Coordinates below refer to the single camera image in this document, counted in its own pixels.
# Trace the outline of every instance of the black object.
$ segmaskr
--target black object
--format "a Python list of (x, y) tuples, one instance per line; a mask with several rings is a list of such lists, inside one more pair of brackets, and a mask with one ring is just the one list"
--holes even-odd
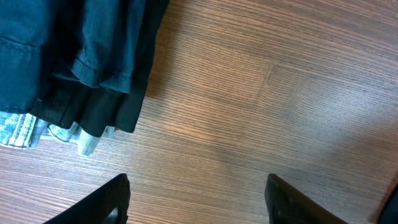
[(45, 224), (123, 224), (127, 222), (130, 182), (119, 174)]
[(270, 224), (346, 223), (275, 174), (269, 174), (266, 202)]
[(397, 224), (398, 223), (398, 185), (392, 191), (386, 204), (381, 210), (378, 224)]

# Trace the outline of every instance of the stack of clothes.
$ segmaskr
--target stack of clothes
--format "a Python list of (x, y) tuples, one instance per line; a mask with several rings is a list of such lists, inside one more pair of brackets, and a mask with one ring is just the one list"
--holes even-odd
[(0, 0), (0, 145), (136, 126), (169, 0)]

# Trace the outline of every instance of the navy blue garment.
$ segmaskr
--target navy blue garment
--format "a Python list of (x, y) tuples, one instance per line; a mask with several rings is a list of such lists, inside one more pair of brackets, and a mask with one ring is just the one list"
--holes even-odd
[[(144, 100), (155, 52), (155, 38), (169, 0), (147, 0), (134, 56), (129, 93), (90, 88), (71, 80), (54, 79), (47, 99), (36, 102), (30, 114), (70, 128), (74, 121), (90, 135), (100, 137), (107, 126), (133, 132)], [(57, 67), (54, 73), (73, 76)]]
[(0, 0), (0, 111), (27, 113), (54, 77), (129, 93), (146, 0)]

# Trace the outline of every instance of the wooden surface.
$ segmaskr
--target wooden surface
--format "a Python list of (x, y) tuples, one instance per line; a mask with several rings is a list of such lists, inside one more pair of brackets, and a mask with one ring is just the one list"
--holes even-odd
[(40, 223), (116, 174), (129, 223), (267, 223), (275, 173), (349, 223), (398, 183), (398, 2), (171, 0), (134, 134), (0, 148), (0, 223)]

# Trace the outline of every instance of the brown wood grain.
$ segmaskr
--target brown wood grain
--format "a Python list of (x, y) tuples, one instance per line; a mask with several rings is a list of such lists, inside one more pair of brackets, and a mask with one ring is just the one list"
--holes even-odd
[(118, 173), (128, 223), (267, 223), (275, 173), (349, 223), (398, 184), (398, 3), (171, 0), (133, 134), (0, 147), (0, 223), (41, 223)]

